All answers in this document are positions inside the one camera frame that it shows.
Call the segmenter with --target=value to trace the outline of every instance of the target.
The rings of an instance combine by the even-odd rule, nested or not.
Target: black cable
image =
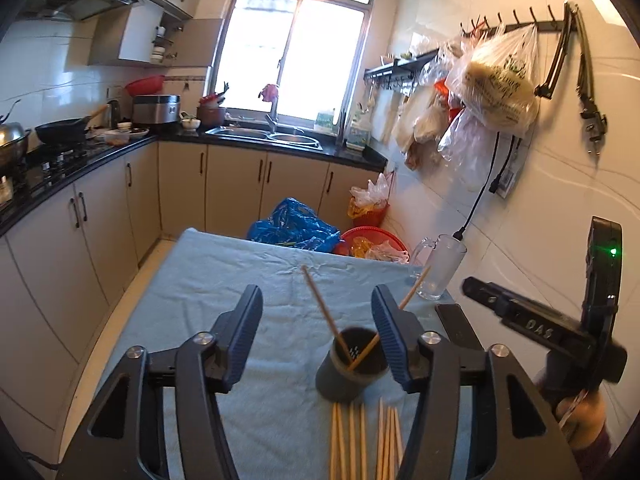
[[[489,193],[495,193],[496,191],[498,191],[498,186],[500,185],[500,181],[502,179],[502,174],[504,173],[504,170],[507,168],[507,164],[509,163],[509,159],[511,158],[511,152],[513,151],[513,144],[514,144],[515,140],[516,140],[516,137],[515,136],[511,136],[511,144],[509,145],[509,153],[507,153],[507,158],[504,159],[504,164],[502,165],[502,167],[500,168],[500,171],[495,176],[494,180],[492,181],[491,185],[489,186]]]
[[[47,469],[51,469],[52,471],[57,471],[58,470],[58,466],[60,465],[60,464],[50,464],[46,460],[41,459],[39,456],[34,455],[33,453],[29,453],[27,451],[23,451],[22,454],[24,455],[24,457],[27,460],[31,460],[33,462],[37,462],[41,466],[46,467]]]
[[[478,202],[480,202],[482,193],[484,193],[484,190],[486,189],[486,185],[489,183],[489,179],[491,178],[491,172],[494,170],[495,154],[498,153],[498,142],[500,142],[500,132],[495,134],[494,154],[491,157],[491,166],[489,167],[489,174],[486,176],[486,181],[484,183],[484,186],[482,186],[480,193],[478,193],[478,198],[476,198],[476,202],[474,203],[474,206],[471,208],[471,212],[469,213],[469,216],[466,218],[465,224],[460,229],[458,229],[455,233],[453,233],[453,237],[456,240],[462,241],[462,235],[465,232],[466,227],[469,225],[469,222],[471,222],[471,217],[474,215],[474,212],[476,211],[476,207],[478,206]]]

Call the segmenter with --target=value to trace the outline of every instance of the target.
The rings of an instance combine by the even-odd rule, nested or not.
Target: kitchen sink
[[[264,144],[285,144],[299,148],[322,151],[320,142],[311,137],[291,134],[268,134],[262,130],[252,128],[241,128],[238,126],[219,126],[207,132],[222,139],[229,140],[251,140]]]

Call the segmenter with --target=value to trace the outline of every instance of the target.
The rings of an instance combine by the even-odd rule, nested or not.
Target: mug handle
[[[436,240],[431,240],[431,238],[429,237],[423,238],[414,249],[414,252],[411,255],[411,259],[409,259],[410,266],[415,266],[418,259],[418,254],[420,254],[425,247],[430,247],[432,250],[434,250],[436,248]],[[411,271],[411,275],[415,278],[420,278],[420,272]]]

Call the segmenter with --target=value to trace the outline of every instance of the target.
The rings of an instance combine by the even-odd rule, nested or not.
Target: brown pot
[[[215,128],[225,123],[226,108],[223,107],[207,107],[199,106],[196,117],[202,122],[202,126],[206,128]]]

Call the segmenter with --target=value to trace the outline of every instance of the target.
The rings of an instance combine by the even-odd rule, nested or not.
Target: black cup
[[[375,337],[376,332],[359,326],[340,332],[355,358]],[[388,370],[385,353],[378,342],[358,367],[348,371],[349,361],[344,350],[334,338],[331,348],[316,373],[316,390],[331,402],[351,402],[373,381]]]

